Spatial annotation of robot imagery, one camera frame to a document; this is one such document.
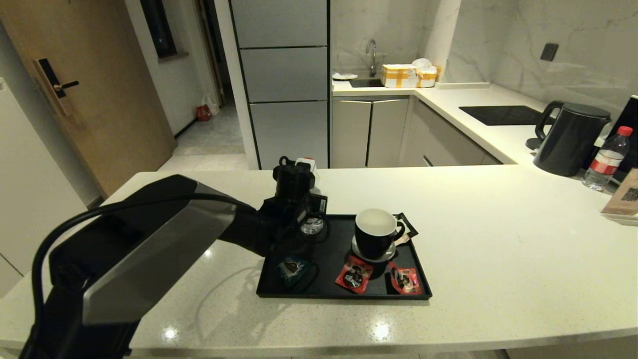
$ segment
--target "black mug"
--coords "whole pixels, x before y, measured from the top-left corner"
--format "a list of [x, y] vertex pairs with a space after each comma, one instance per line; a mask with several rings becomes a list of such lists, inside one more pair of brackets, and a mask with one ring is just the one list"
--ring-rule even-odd
[[368, 259], [384, 255], [392, 242], [405, 233], [405, 225], [390, 213], [371, 208], [355, 218], [355, 240], [359, 252]]

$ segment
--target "white plate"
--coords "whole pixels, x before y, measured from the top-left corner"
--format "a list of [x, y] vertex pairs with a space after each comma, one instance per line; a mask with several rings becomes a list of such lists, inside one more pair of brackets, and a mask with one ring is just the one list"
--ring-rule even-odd
[[347, 80], [354, 80], [357, 77], [359, 77], [358, 75], [355, 75], [354, 73], [346, 73], [344, 75], [341, 75], [338, 72], [335, 72], [332, 74], [332, 78], [335, 80], [340, 80], [340, 81], [347, 81]]
[[381, 257], [377, 259], [366, 258], [359, 251], [359, 246], [357, 246], [357, 239], [355, 238], [355, 236], [352, 236], [352, 252], [355, 252], [357, 257], [363, 259], [366, 262], [371, 262], [371, 263], [387, 262], [390, 259], [392, 259], [392, 257], [394, 257], [394, 254], [396, 253], [396, 251], [397, 251], [397, 247], [394, 245], [394, 242], [392, 242], [392, 244], [390, 244], [390, 248], [388, 248], [388, 250], [386, 250]]

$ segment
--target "electric kettle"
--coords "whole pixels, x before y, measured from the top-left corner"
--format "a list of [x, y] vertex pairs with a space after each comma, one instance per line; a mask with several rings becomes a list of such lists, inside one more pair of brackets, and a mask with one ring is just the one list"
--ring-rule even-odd
[[[545, 123], [554, 109], [560, 111], [546, 135]], [[609, 122], [609, 112], [598, 107], [553, 101], [547, 105], [536, 125], [536, 136], [542, 144], [534, 157], [534, 164], [553, 174], [575, 176], [589, 159], [600, 131]]]

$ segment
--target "induction cooktop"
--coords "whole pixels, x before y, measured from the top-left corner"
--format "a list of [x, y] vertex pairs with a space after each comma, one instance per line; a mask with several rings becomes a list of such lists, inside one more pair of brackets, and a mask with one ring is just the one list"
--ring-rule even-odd
[[[487, 126], [536, 125], [542, 114], [527, 106], [466, 106], [459, 107]], [[552, 125], [554, 119], [547, 121]]]

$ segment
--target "plastic water bottle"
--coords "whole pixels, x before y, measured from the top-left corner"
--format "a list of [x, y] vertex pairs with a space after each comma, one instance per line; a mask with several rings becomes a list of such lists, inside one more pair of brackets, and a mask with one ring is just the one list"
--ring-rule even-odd
[[634, 129], [629, 126], [620, 126], [618, 133], [605, 141], [582, 178], [583, 185], [596, 191], [602, 191], [605, 188], [611, 176], [616, 173], [620, 162], [629, 152], [629, 135], [633, 131]]

